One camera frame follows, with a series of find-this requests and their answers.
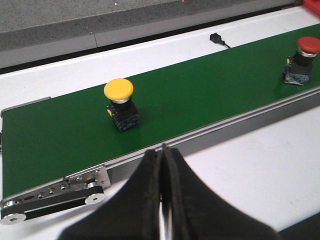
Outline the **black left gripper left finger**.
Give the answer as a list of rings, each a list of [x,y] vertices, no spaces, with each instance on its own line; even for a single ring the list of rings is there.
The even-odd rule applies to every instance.
[[[62,231],[60,240],[158,240],[160,156],[147,150],[123,187],[87,217]]]

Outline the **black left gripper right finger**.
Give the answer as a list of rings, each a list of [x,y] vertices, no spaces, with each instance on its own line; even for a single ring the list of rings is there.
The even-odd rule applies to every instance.
[[[177,148],[162,146],[161,193],[173,240],[279,240],[270,226],[212,191]]]

